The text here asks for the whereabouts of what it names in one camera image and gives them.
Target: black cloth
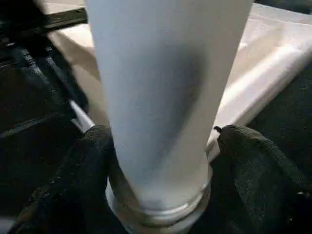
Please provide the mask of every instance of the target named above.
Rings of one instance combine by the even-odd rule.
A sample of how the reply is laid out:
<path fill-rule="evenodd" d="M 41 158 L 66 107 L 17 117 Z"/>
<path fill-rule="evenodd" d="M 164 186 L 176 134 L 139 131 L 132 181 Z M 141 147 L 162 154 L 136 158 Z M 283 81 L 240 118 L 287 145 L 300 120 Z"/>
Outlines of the black cloth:
<path fill-rule="evenodd" d="M 117 233 L 122 225 L 105 189 L 114 156 L 109 129 L 95 126 L 68 151 L 50 183 L 38 188 L 9 234 Z"/>

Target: black surface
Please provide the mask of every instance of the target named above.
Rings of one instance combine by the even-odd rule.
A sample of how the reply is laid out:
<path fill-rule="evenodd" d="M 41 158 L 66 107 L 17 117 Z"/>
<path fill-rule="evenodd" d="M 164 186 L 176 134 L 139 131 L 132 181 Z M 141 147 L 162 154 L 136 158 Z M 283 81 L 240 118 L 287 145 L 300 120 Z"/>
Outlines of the black surface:
<path fill-rule="evenodd" d="M 14 66 L 0 68 L 0 217 L 17 216 L 81 136 L 51 112 L 47 98 Z"/>

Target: white tube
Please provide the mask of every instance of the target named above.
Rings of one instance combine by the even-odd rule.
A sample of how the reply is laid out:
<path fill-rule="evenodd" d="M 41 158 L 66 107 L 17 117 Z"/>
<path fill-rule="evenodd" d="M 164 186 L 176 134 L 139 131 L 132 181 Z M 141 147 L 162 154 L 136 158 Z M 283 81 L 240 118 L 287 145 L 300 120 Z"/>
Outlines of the white tube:
<path fill-rule="evenodd" d="M 204 152 L 251 3 L 87 1 L 121 169 L 112 187 L 131 209 L 173 211 L 207 185 Z"/>

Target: white cylinder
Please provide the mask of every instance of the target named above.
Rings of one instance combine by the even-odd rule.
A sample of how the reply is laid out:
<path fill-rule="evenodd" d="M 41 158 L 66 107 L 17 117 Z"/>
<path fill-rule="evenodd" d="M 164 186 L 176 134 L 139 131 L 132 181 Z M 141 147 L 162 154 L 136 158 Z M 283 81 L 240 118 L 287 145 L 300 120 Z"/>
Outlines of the white cylinder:
<path fill-rule="evenodd" d="M 124 204 L 179 209 L 207 185 L 204 152 L 251 2 L 87 1 Z"/>

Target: black fabric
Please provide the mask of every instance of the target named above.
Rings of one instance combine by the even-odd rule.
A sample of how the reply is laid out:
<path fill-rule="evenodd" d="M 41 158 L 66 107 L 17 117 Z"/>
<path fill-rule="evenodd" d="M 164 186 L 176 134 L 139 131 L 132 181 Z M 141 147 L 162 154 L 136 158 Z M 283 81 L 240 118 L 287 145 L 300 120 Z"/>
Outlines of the black fabric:
<path fill-rule="evenodd" d="M 288 207 L 299 191 L 312 191 L 302 172 L 259 132 L 229 125 L 218 139 L 229 161 L 236 190 L 253 224 L 253 233 L 285 230 Z M 304 213 L 312 221 L 312 213 Z"/>
<path fill-rule="evenodd" d="M 108 207 L 105 189 L 111 134 L 95 126 L 75 143 L 50 183 L 37 189 L 10 234 L 117 233 L 122 229 Z"/>

